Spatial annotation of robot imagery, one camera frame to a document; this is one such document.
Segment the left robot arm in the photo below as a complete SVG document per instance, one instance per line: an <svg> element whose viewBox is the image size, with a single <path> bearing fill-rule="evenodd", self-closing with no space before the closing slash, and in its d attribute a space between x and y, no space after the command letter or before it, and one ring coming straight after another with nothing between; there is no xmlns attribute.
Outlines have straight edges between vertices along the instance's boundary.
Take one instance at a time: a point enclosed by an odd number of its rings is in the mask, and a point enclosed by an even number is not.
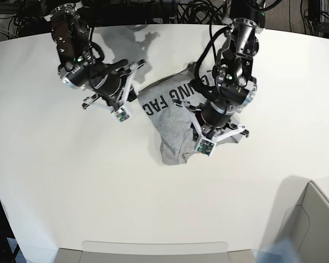
<svg viewBox="0 0 329 263"><path fill-rule="evenodd" d="M265 28L265 12L257 1L232 1L231 24L210 34L210 40L196 62L190 85L206 98L206 103L191 106L200 128L208 139L237 129L232 116L254 99L257 80L252 76L253 57L259 50L256 34ZM214 54L213 85L204 84L200 67L208 52Z"/></svg>

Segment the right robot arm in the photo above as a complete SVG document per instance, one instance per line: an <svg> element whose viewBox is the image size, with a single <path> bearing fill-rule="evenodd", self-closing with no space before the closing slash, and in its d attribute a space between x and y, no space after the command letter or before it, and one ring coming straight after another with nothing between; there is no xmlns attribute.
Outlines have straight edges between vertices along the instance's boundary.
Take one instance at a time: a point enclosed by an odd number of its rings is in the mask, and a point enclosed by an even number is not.
<svg viewBox="0 0 329 263"><path fill-rule="evenodd" d="M83 100L83 109L102 99L106 107L117 111L137 98L132 78L143 60L105 63L101 46L92 40L94 29L81 17L76 3L66 2L54 7L50 11L50 23L60 60L61 81L72 89L89 89L94 93Z"/></svg>

